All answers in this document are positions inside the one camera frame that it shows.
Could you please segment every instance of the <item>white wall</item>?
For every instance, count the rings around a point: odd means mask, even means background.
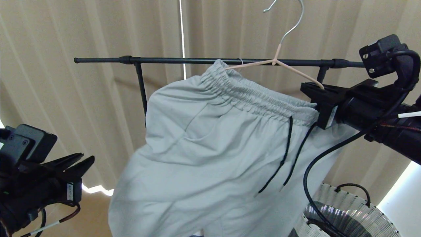
[[[421,166],[411,162],[378,205],[402,237],[421,235]]]

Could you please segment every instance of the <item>hanger hook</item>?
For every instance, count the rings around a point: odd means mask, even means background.
[[[270,5],[270,7],[269,7],[268,9],[264,9],[264,10],[263,10],[263,12],[267,12],[267,11],[269,11],[269,10],[272,8],[273,4],[275,4],[275,2],[276,2],[276,1],[277,1],[277,0],[273,1],[273,3]],[[298,0],[298,1],[299,1],[299,2],[300,2],[300,4],[301,4],[301,15],[300,15],[300,19],[298,19],[298,22],[295,24],[295,26],[294,26],[294,27],[292,27],[289,31],[287,31],[287,32],[284,34],[284,36],[282,36],[282,39],[281,39],[280,44],[282,44],[282,42],[284,41],[285,36],[287,36],[289,33],[291,33],[291,31],[293,31],[293,29],[295,29],[295,28],[298,26],[298,24],[300,24],[301,19],[303,19],[303,15],[304,15],[304,4],[303,4],[303,0]]]

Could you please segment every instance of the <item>elastic waistband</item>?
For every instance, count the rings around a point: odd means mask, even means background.
[[[241,76],[234,69],[225,70],[226,63],[218,59],[201,76],[206,89],[233,106],[262,116],[270,116],[294,124],[311,126],[318,116],[316,104],[269,90]]]

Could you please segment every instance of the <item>shorts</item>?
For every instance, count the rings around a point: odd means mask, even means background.
[[[218,60],[151,96],[147,143],[131,157],[109,207],[114,237],[187,237],[201,229],[205,237],[286,237],[308,203],[306,167],[354,134],[342,124],[312,126],[316,104],[225,67]],[[339,152],[313,167],[311,194]]]

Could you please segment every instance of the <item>basket handle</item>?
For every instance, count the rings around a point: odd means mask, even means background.
[[[368,191],[367,191],[367,189],[365,189],[363,186],[361,186],[361,185],[359,185],[359,184],[356,184],[356,183],[344,183],[344,184],[341,184],[341,185],[339,185],[336,189],[335,189],[335,192],[339,192],[340,190],[341,190],[341,188],[342,187],[345,187],[345,186],[354,186],[354,187],[358,187],[358,188],[360,188],[360,189],[362,189],[364,192],[365,192],[365,195],[367,196],[367,202],[366,202],[366,206],[367,207],[370,207],[370,203],[371,203],[371,198],[370,198],[370,195],[369,195],[369,193],[368,193]]]

